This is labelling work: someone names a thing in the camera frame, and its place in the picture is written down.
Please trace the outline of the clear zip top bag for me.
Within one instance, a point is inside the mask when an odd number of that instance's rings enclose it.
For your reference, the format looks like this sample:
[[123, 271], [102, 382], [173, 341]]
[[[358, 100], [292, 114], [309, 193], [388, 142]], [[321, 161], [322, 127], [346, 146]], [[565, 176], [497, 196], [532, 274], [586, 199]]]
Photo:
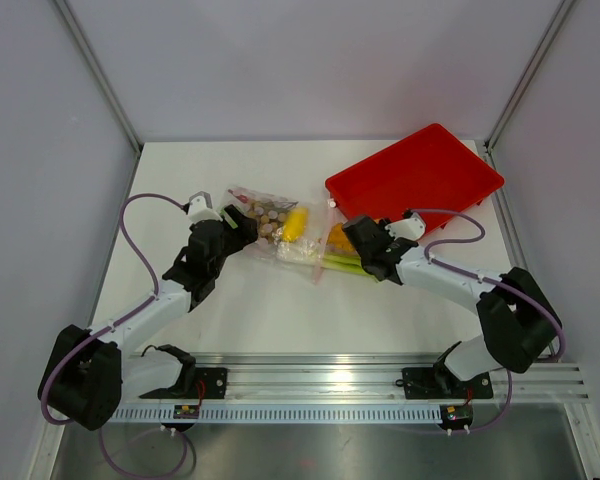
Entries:
[[257, 238], [245, 248], [248, 256], [319, 282], [328, 234], [335, 225], [334, 200], [301, 201], [231, 185], [223, 203], [256, 221]]

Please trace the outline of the yellow fake mango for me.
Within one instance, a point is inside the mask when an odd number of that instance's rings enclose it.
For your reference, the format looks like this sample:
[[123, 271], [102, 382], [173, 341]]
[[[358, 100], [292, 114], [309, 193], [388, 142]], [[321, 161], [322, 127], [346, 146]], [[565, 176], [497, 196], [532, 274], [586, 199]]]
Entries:
[[303, 236], [309, 218], [306, 207], [296, 207], [291, 210], [284, 222], [281, 239], [293, 243]]

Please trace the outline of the fake green onion stalk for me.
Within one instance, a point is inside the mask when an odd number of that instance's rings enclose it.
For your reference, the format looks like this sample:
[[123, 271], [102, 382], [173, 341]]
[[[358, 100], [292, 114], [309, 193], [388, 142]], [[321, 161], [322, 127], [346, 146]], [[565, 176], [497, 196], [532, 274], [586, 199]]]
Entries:
[[321, 253], [317, 245], [301, 246], [282, 242], [277, 247], [276, 258], [282, 262], [315, 268], [317, 276], [321, 275], [322, 270], [332, 270], [370, 278], [362, 268], [358, 255]]

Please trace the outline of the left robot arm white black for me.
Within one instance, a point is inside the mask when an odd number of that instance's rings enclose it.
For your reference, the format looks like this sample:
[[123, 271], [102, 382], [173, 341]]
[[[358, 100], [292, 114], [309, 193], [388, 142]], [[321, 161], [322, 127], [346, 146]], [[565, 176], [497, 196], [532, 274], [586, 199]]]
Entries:
[[102, 427], [122, 399], [124, 360], [204, 302], [226, 260], [258, 239], [256, 220], [234, 205], [217, 212], [200, 194], [179, 208], [189, 221], [187, 243], [163, 275], [150, 275], [151, 290], [118, 317], [89, 328], [69, 325], [56, 337], [38, 389], [48, 423]]

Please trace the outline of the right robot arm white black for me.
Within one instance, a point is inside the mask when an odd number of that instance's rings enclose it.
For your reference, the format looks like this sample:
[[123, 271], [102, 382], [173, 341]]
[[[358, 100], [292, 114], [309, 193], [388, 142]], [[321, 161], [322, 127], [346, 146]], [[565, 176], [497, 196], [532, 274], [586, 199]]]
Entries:
[[418, 243], [408, 225], [417, 216], [409, 211], [390, 222], [361, 215], [342, 228], [362, 269], [376, 280], [426, 290], [479, 319], [477, 337], [456, 342], [430, 367], [403, 369], [406, 398], [488, 398], [481, 382], [489, 372], [522, 374], [553, 341], [566, 346], [561, 321], [527, 270], [513, 267], [499, 274], [447, 262], [434, 255], [431, 245]]

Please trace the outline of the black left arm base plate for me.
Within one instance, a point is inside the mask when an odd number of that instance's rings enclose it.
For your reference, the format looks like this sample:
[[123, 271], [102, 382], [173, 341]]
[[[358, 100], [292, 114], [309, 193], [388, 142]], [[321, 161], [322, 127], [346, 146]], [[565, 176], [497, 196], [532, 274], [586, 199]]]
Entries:
[[228, 384], [228, 369], [223, 367], [194, 367], [182, 373], [174, 385], [174, 395], [180, 399], [222, 400]]

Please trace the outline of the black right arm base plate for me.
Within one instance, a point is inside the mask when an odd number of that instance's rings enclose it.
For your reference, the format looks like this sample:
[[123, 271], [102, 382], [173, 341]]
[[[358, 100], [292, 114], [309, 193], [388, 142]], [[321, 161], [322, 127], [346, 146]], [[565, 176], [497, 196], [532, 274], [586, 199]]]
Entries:
[[406, 367], [395, 384], [408, 400], [486, 400], [494, 396], [488, 373], [460, 381], [450, 374], [437, 375], [433, 367]]

